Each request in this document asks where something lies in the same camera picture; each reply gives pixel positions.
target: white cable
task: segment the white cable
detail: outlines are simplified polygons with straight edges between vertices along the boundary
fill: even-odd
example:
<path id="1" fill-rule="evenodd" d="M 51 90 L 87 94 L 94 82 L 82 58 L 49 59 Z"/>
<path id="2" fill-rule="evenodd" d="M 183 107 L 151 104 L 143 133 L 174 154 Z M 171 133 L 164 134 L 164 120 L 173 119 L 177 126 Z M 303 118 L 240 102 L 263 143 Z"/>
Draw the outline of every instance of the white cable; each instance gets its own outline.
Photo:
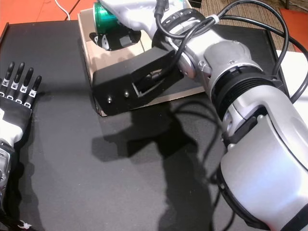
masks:
<path id="1" fill-rule="evenodd" d="M 67 19 L 68 19 L 68 20 L 71 20 L 71 17 L 69 16 L 69 13 L 58 3 L 57 0 L 54 0 L 54 1 L 55 1 L 55 3 L 57 4 L 57 6 L 58 6 L 62 11 L 64 11 L 64 13 L 66 13 Z"/>
<path id="2" fill-rule="evenodd" d="M 219 23 L 219 17 L 216 14 L 212 14 L 206 18 L 213 18 L 215 20 L 215 24 Z"/>

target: cardboard box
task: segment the cardboard box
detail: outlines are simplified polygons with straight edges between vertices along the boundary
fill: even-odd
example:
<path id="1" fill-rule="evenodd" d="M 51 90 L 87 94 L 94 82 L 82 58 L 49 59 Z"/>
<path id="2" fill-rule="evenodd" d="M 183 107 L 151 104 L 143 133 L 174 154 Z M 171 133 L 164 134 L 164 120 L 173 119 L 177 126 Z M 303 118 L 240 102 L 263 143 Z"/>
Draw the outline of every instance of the cardboard box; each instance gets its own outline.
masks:
<path id="1" fill-rule="evenodd" d="M 96 70 L 132 58 L 152 47 L 151 39 L 144 31 L 142 31 L 141 40 L 139 43 L 117 51 L 106 51 L 105 49 L 97 46 L 89 37 L 91 32 L 95 32 L 92 9 L 82 10 L 78 14 L 78 23 L 81 33 L 84 57 L 91 84 L 93 73 Z M 183 78 L 145 106 L 175 100 L 185 96 L 197 94 L 202 91 L 204 91 L 204 89 L 199 83 L 188 78 Z M 96 107 L 101 116 L 106 115 L 97 103 Z"/>

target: screw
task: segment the screw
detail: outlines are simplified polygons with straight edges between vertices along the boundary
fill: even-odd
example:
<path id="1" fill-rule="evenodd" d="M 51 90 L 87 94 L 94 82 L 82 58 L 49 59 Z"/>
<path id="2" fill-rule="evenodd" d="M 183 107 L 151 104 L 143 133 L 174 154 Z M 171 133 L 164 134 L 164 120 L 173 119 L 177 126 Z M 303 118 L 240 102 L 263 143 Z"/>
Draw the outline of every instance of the screw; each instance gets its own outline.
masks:
<path id="1" fill-rule="evenodd" d="M 107 102 L 108 102 L 108 103 L 111 103 L 111 102 L 112 102 L 112 98 L 111 98 L 110 96 L 108 97 Z"/>
<path id="2" fill-rule="evenodd" d="M 230 149 L 233 148 L 234 146 L 235 146 L 234 143 L 230 143 L 230 144 L 228 145 L 228 151 L 230 151 Z"/>
<path id="3" fill-rule="evenodd" d="M 203 62 L 203 61 L 200 61 L 200 62 L 199 62 L 199 67 L 203 67 L 203 65 L 204 65 L 204 62 Z"/>
<path id="4" fill-rule="evenodd" d="M 129 92 L 128 92 L 127 90 L 124 92 L 124 97 L 125 97 L 125 98 L 128 98 L 128 97 L 129 97 Z"/>
<path id="5" fill-rule="evenodd" d="M 263 115 L 258 115 L 258 117 L 257 117 L 257 121 L 258 121 L 258 122 L 260 122 L 260 120 L 262 120 L 262 119 L 263 119 L 263 117 L 264 117 Z"/>

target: robotic arm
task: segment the robotic arm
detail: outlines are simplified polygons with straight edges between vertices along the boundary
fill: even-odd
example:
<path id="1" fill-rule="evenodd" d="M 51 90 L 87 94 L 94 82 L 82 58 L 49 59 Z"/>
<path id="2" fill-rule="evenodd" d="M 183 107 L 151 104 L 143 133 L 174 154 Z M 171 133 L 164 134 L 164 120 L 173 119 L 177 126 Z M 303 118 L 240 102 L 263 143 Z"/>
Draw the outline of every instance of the robotic arm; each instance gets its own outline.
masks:
<path id="1" fill-rule="evenodd" d="M 150 51 L 94 73 L 93 93 L 102 109 L 121 113 L 148 103 L 178 81 L 176 76 L 197 78 L 222 122 L 228 152 L 217 177 L 230 207 L 251 227 L 307 229 L 308 129 L 282 83 L 264 74 L 244 44 L 203 30 L 200 22 L 206 19 L 183 0 L 100 3 L 122 25 L 144 30 L 153 40 Z M 161 33 L 161 26 L 173 37 Z M 194 37 L 183 35 L 192 29 Z M 168 60 L 177 67 L 168 68 Z"/>

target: black table surface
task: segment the black table surface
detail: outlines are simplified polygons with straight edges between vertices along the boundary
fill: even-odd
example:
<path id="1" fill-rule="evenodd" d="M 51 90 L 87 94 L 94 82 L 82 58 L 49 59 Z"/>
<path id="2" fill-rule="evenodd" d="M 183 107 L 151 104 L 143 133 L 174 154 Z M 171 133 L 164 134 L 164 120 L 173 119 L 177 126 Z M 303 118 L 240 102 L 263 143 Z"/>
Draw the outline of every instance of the black table surface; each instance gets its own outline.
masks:
<path id="1" fill-rule="evenodd" d="M 219 26 L 247 44 L 270 71 L 264 31 Z M 0 76 L 10 61 L 42 75 L 33 118 L 11 175 L 7 201 L 15 218 L 39 231 L 206 231 L 217 187 L 209 176 L 224 153 L 216 125 L 175 113 L 180 105 L 210 105 L 205 93 L 100 117 L 93 104 L 77 21 L 11 25 L 0 51 Z M 198 104 L 182 110 L 210 115 Z M 214 228 L 231 209 L 221 199 Z M 254 230 L 236 217 L 233 231 Z"/>

